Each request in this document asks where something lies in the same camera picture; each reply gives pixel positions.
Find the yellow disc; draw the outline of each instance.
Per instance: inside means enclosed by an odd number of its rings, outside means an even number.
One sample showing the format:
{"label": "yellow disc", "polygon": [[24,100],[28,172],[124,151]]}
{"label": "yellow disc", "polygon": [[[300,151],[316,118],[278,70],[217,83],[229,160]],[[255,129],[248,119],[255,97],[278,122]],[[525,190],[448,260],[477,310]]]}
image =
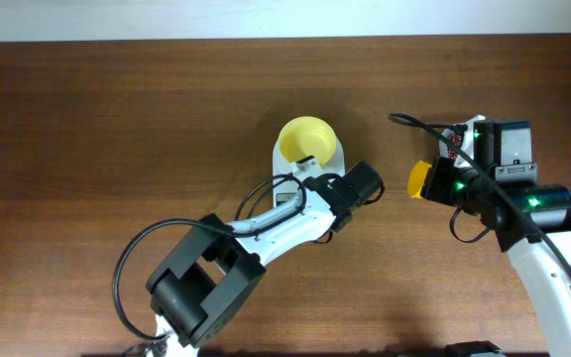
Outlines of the yellow disc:
{"label": "yellow disc", "polygon": [[336,134],[318,118],[298,117],[285,124],[279,133],[279,150],[289,163],[313,156],[325,165],[336,151]]}
{"label": "yellow disc", "polygon": [[431,169],[431,164],[420,161],[411,170],[411,175],[408,177],[408,184],[406,190],[411,198],[422,198],[420,194],[422,192],[422,187],[424,186],[424,180],[426,179],[426,174],[428,170]]}

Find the wall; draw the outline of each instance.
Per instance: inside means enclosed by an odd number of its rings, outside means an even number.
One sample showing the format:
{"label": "wall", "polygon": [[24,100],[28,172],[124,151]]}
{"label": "wall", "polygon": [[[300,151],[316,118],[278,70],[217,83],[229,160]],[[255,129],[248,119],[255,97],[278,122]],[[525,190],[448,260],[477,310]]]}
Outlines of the wall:
{"label": "wall", "polygon": [[571,0],[0,0],[0,41],[571,32]]}

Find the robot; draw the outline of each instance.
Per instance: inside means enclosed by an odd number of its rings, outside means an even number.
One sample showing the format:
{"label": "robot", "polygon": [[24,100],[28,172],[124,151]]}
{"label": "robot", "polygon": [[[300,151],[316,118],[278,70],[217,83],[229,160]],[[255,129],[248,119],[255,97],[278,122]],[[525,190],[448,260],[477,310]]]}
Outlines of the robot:
{"label": "robot", "polygon": [[[457,207],[450,222],[456,238],[457,216],[479,215],[486,229],[466,243],[495,230],[502,252],[508,254],[532,300],[550,354],[571,356],[571,194],[561,185],[537,185],[529,123],[476,117],[466,124],[428,125],[401,113],[390,119],[424,129],[445,145],[432,164],[420,162],[414,167],[409,194]],[[442,127],[448,137],[435,131]],[[296,184],[290,200],[261,215],[237,220],[240,205],[236,219],[228,224],[215,214],[198,221],[165,220],[130,242],[116,266],[113,297],[123,324],[151,341],[144,345],[143,355],[197,356],[198,349],[232,320],[271,261],[302,243],[318,242],[325,234],[331,238],[356,210],[380,199],[385,189],[380,175],[366,162],[344,176],[324,173],[314,157],[292,163],[291,168],[291,174],[262,182],[242,202],[276,179],[280,180],[272,187],[287,181]],[[147,280],[158,323],[157,334],[147,335],[122,308],[120,273],[138,242],[172,224],[193,227]],[[200,257],[224,273],[218,284],[197,264]],[[445,355],[503,354],[485,341],[447,346]]]}

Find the wooden table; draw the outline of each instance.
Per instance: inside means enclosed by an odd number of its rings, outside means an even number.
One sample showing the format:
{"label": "wooden table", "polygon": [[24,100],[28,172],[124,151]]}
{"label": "wooden table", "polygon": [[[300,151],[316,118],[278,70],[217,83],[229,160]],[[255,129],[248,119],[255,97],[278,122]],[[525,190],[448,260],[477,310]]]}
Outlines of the wooden table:
{"label": "wooden table", "polygon": [[[163,218],[231,220],[300,115],[327,120],[347,165],[367,160],[387,192],[331,244],[270,264],[211,347],[544,350],[495,236],[460,244],[451,207],[408,198],[410,169],[437,143],[392,111],[530,120],[539,181],[571,188],[571,35],[0,44],[0,356],[139,342],[110,294],[126,243]],[[186,230],[148,237],[125,269],[125,308],[147,332],[145,281]]]}

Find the white plastic holder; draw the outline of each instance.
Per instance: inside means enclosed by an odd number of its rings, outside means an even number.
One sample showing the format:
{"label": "white plastic holder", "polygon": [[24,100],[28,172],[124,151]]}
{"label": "white plastic holder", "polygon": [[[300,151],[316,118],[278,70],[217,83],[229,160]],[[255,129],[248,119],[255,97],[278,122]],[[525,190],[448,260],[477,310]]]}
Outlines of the white plastic holder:
{"label": "white plastic holder", "polygon": [[[279,141],[273,148],[273,175],[293,174],[297,179],[317,177],[321,174],[338,174],[345,176],[345,154],[340,140],[336,139],[336,151],[326,165],[318,167],[320,172],[300,172],[296,163],[289,163],[279,148]],[[296,195],[298,185],[294,181],[287,181],[273,189],[273,207],[285,203]]]}
{"label": "white plastic holder", "polygon": [[[464,137],[462,138],[462,151],[466,154],[468,154],[468,156],[471,157],[471,159],[475,159],[475,157],[473,156],[474,154],[474,149],[473,149],[473,143],[475,141],[475,125],[474,123],[478,120],[485,120],[486,117],[484,115],[477,115],[475,116],[473,119],[467,121],[465,124],[468,125],[468,130],[464,133]],[[444,129],[444,131],[442,132],[442,135],[445,138],[448,138],[449,135],[453,134],[453,131],[451,129]],[[447,150],[447,146],[446,144],[444,144],[443,142],[440,141],[440,156],[444,157],[444,158],[448,158],[448,150]],[[462,157],[460,157],[459,155],[457,156],[457,159],[455,159],[455,167],[456,168],[469,168],[471,165],[464,159],[462,159]]]}

